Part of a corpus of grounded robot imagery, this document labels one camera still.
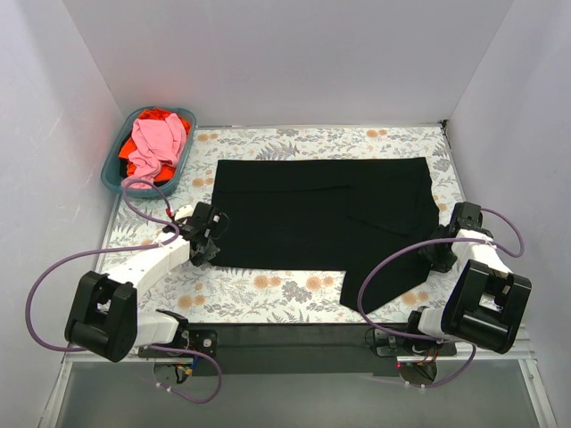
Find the black t shirt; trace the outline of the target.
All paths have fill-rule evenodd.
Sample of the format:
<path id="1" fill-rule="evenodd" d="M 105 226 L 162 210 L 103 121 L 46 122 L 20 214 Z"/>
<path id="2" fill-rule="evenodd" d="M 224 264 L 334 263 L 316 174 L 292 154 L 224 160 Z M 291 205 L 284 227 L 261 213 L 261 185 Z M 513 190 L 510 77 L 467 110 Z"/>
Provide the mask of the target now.
<path id="1" fill-rule="evenodd" d="M 230 219 L 215 266 L 341 271 L 350 309 L 378 309 L 431 269 L 414 249 L 440 214 L 423 158 L 222 160 L 212 203 Z"/>

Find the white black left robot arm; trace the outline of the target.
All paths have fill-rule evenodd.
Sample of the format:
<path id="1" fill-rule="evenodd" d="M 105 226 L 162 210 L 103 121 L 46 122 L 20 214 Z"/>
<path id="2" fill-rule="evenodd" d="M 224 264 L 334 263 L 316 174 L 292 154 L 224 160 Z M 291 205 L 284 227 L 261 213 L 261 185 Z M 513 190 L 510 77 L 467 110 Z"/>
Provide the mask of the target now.
<path id="1" fill-rule="evenodd" d="M 160 345 L 172 357 L 183 355 L 190 344 L 187 319 L 163 309 L 141 312 L 139 299 L 173 269 L 210 262 L 219 253 L 215 241 L 229 224 L 229 216 L 210 204 L 183 206 L 149 249 L 102 274 L 84 274 L 64 338 L 111 362 L 148 345 Z"/>

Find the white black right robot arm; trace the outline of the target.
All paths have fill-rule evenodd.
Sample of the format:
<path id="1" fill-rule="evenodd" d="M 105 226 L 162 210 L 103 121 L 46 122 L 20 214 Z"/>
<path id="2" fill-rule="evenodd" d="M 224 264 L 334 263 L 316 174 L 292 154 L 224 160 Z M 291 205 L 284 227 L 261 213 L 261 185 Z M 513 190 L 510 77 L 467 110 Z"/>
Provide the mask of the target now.
<path id="1" fill-rule="evenodd" d="M 492 232 L 483 227 L 483 213 L 474 203 L 456 203 L 450 222 L 432 235 L 456 241 L 418 251 L 433 271 L 459 277 L 444 307 L 424 306 L 411 312 L 403 333 L 410 352 L 424 354 L 436 340 L 469 342 L 499 354 L 512 347 L 532 284 L 501 261 Z"/>

